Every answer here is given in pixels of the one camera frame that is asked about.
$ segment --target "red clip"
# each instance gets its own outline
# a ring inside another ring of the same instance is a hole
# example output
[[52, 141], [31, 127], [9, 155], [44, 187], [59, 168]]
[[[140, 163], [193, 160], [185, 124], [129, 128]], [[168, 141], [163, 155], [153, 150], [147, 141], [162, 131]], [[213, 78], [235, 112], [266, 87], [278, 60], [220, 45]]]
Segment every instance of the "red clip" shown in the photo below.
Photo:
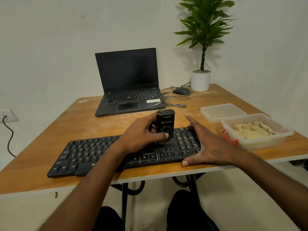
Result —
[[230, 142], [230, 143], [232, 143], [234, 146], [238, 147], [239, 140], [235, 139], [235, 142], [233, 142], [233, 141], [225, 134], [225, 132], [226, 132], [226, 129], [225, 129], [225, 128], [222, 128], [221, 135], [224, 136], [225, 139], [226, 139], [228, 142]]

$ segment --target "forearm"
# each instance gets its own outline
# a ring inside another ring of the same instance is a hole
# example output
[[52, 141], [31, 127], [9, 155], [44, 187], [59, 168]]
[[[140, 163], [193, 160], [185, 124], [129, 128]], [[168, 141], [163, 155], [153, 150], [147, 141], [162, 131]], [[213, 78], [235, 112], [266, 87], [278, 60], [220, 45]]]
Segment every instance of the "forearm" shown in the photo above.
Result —
[[123, 159], [121, 151], [116, 144], [107, 149], [40, 230], [92, 230], [112, 177]]
[[308, 188], [248, 152], [235, 165], [257, 183], [301, 229], [308, 230]]

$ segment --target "laptop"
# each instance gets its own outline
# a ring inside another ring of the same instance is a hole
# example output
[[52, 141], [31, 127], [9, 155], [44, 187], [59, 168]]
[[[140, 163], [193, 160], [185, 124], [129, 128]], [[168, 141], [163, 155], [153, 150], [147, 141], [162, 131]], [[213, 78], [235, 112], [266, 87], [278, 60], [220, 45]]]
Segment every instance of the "laptop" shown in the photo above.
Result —
[[95, 54], [104, 96], [95, 116], [166, 107], [158, 83], [156, 48]]

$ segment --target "white wall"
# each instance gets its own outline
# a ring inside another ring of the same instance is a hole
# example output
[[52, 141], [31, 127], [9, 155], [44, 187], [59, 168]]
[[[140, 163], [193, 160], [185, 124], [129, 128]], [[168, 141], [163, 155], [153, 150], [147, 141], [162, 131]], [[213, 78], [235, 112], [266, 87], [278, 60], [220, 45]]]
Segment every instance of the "white wall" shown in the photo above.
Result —
[[[212, 82], [308, 136], [308, 0], [234, 0], [225, 44], [206, 52]], [[180, 31], [179, 0], [0, 0], [0, 110], [18, 154], [79, 97], [102, 95], [94, 53], [156, 47], [160, 87], [180, 86], [200, 48]], [[0, 169], [12, 157], [0, 124]]]

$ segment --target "mouse cable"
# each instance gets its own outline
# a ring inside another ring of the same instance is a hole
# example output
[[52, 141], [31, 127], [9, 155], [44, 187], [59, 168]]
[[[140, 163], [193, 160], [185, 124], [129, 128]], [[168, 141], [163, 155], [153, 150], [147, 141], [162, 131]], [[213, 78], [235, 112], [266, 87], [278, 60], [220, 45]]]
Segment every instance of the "mouse cable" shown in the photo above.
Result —
[[11, 128], [9, 128], [9, 127], [7, 126], [7, 124], [4, 122], [4, 119], [5, 119], [6, 117], [7, 117], [7, 115], [5, 115], [5, 116], [3, 117], [2, 123], [6, 126], [6, 128], [8, 128], [8, 129], [12, 132], [12, 135], [11, 135], [11, 137], [10, 137], [10, 140], [9, 140], [9, 142], [7, 143], [7, 151], [8, 151], [12, 156], [16, 157], [16, 156], [13, 155], [13, 153], [11, 153], [11, 151], [10, 151], [10, 142], [11, 142], [11, 140], [12, 140], [12, 138], [13, 138], [14, 131], [13, 131]]
[[[185, 83], [184, 85], [182, 85], [182, 86], [180, 86], [180, 87], [183, 87], [183, 86], [190, 87], [189, 85], [187, 85], [187, 84], [189, 84], [189, 83], [191, 83], [191, 82], [187, 82], [187, 83]], [[168, 87], [168, 88], [165, 88], [165, 89], [161, 90], [161, 92], [162, 92], [162, 93], [169, 94], [169, 92], [164, 92], [164, 90], [169, 89], [169, 88], [171, 88], [171, 90], [173, 91], [174, 89], [179, 88], [179, 87], [171, 86], [171, 87]]]
[[179, 107], [179, 108], [185, 108], [186, 104], [183, 103], [179, 103], [179, 104], [172, 104], [170, 99], [171, 98], [177, 98], [177, 99], [181, 99], [181, 100], [190, 100], [190, 97], [187, 96], [183, 96], [183, 95], [176, 95], [176, 96], [163, 96], [165, 98], [165, 103], [167, 106], [175, 106], [175, 107]]

